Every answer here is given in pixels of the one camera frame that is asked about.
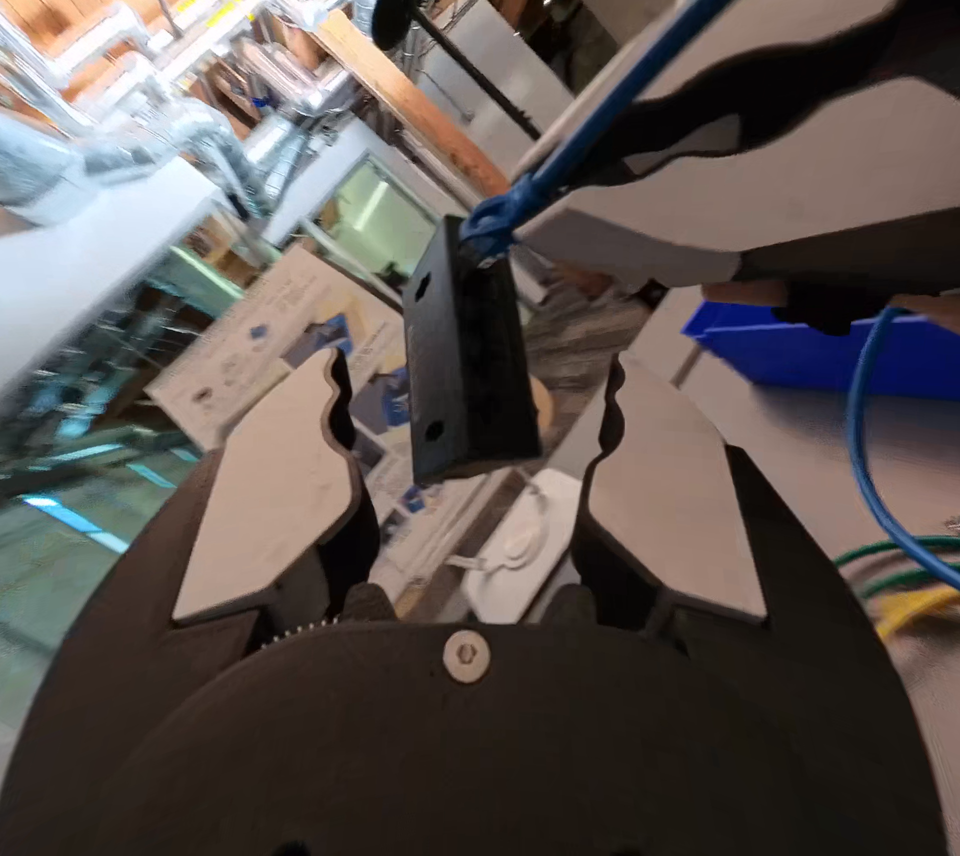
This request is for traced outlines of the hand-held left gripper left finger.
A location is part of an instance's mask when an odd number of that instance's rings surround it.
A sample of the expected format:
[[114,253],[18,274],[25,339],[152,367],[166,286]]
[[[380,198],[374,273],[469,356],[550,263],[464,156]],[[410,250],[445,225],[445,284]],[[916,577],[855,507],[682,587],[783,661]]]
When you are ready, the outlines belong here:
[[354,456],[347,359],[321,349],[258,401],[218,452],[174,604],[178,623],[261,610],[269,623],[333,620],[379,551]]

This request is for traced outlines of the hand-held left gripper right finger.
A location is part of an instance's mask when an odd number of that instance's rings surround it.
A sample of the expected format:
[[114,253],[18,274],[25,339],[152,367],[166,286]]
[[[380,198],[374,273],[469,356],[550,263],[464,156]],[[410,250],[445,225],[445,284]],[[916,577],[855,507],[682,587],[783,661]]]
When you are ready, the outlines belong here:
[[720,432],[629,356],[613,359],[603,402],[571,539],[598,622],[667,623],[686,608],[762,623],[766,601]]

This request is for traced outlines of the blue plastic bin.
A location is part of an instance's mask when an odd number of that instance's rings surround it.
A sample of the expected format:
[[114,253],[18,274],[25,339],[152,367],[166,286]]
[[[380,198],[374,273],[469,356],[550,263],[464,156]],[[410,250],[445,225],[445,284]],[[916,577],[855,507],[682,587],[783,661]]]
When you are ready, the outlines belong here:
[[[822,334],[780,322],[764,307],[702,302],[681,333],[751,383],[846,394],[874,321]],[[959,337],[905,314],[887,328],[868,383],[874,395],[959,400]]]

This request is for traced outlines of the black ethernet switch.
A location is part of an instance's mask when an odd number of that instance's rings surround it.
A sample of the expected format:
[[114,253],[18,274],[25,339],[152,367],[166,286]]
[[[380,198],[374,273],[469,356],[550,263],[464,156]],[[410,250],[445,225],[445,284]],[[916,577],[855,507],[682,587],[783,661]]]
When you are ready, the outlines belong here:
[[510,262],[481,266],[445,215],[403,290],[414,483],[525,464],[543,453]]

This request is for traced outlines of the person's right hand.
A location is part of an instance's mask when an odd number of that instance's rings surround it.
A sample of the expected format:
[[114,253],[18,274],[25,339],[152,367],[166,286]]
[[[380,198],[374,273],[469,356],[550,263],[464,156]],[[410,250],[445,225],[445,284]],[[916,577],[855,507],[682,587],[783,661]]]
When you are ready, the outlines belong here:
[[704,284],[701,296],[708,302],[777,308],[787,305],[789,293],[783,281],[760,280]]

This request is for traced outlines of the white stand base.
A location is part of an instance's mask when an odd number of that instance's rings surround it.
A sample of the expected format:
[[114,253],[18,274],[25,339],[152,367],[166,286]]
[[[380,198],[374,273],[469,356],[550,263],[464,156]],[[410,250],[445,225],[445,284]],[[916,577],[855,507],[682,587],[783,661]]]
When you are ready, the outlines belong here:
[[462,593],[484,624],[522,620],[569,550],[582,480],[545,468],[523,489],[474,556],[454,555],[462,569]]

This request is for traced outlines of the printed instruction poster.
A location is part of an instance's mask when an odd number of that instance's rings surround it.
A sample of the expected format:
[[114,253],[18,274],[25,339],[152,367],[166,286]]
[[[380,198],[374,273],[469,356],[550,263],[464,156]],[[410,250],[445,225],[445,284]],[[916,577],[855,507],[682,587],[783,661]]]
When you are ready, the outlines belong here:
[[493,490],[486,477],[414,483],[402,315],[379,292],[295,246],[147,393],[206,452],[243,410],[327,349],[342,352],[349,372],[354,452],[381,527],[374,573],[386,587],[423,585]]

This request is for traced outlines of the wooden post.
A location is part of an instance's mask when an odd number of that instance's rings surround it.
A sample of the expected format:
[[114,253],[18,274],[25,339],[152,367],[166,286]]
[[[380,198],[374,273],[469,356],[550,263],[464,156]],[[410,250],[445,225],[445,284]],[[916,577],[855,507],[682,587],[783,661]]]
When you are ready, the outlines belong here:
[[386,106],[405,130],[442,159],[482,199],[505,193],[509,181],[470,137],[398,68],[342,11],[313,33],[332,58]]

